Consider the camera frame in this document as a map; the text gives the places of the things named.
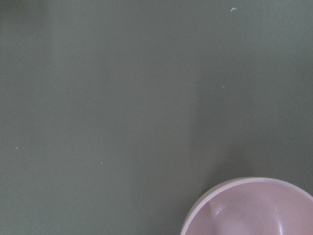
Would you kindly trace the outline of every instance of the white speck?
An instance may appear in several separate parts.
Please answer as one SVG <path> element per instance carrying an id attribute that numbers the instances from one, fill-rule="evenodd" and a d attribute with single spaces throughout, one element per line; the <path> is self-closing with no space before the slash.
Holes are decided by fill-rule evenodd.
<path id="1" fill-rule="evenodd" d="M 235 10 L 237 10 L 238 9 L 238 7 L 233 7 L 231 10 L 230 10 L 230 12 L 233 12 L 233 11 L 235 11 Z"/>

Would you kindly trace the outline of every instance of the green surface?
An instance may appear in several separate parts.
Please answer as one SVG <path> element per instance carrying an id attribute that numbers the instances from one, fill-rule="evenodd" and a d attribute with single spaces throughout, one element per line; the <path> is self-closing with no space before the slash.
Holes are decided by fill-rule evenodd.
<path id="1" fill-rule="evenodd" d="M 313 2 L 0 10 L 0 235 L 178 235 L 236 177 L 313 194 Z"/>

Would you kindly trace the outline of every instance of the gray-green table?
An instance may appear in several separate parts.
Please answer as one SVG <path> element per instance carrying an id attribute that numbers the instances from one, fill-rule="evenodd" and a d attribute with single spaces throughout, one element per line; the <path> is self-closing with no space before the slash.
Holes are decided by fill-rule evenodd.
<path id="1" fill-rule="evenodd" d="M 312 10 L 2 0 L 0 235 L 179 235 L 236 177 L 312 194 Z"/>

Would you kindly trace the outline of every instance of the bowl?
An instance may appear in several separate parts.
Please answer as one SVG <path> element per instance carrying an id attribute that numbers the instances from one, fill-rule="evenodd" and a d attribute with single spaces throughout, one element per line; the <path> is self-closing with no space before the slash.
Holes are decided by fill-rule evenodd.
<path id="1" fill-rule="evenodd" d="M 194 204 L 180 235 L 313 235 L 313 197 L 277 179 L 230 180 Z"/>

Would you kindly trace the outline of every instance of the plastic bowl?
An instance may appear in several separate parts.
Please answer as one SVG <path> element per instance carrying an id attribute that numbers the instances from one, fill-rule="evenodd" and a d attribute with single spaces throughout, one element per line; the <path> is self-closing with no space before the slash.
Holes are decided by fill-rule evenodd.
<path id="1" fill-rule="evenodd" d="M 180 235 L 313 235 L 313 197 L 276 179 L 227 181 L 195 203 Z"/>

